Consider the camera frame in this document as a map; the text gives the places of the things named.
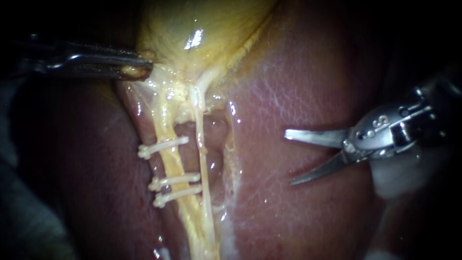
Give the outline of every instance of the surgical scissors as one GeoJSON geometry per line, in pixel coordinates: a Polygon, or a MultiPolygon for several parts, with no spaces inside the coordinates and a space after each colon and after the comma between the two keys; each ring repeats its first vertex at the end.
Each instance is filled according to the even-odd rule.
{"type": "MultiPolygon", "coordinates": [[[[433,85],[428,88],[440,89],[433,85]]],[[[411,95],[371,110],[348,129],[286,129],[284,137],[288,140],[340,149],[326,163],[294,178],[290,184],[311,182],[362,161],[395,156],[409,150],[423,137],[432,140],[444,138],[444,131],[430,126],[438,125],[435,120],[438,121],[428,96],[421,87],[415,87],[411,95]]]]}

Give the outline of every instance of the scissor blade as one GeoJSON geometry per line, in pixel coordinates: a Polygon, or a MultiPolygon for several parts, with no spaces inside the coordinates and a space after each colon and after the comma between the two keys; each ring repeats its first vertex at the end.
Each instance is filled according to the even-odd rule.
{"type": "Polygon", "coordinates": [[[325,147],[342,149],[343,140],[349,135],[349,129],[332,131],[308,131],[287,129],[284,137],[288,140],[296,140],[325,147]]]}
{"type": "Polygon", "coordinates": [[[319,166],[318,168],[310,172],[304,173],[300,175],[299,177],[296,177],[295,179],[290,181],[290,184],[295,185],[295,184],[301,184],[305,182],[312,182],[314,180],[329,176],[339,171],[340,169],[345,168],[349,164],[350,162],[348,162],[345,159],[343,152],[340,151],[334,157],[332,157],[329,161],[319,166]]]}

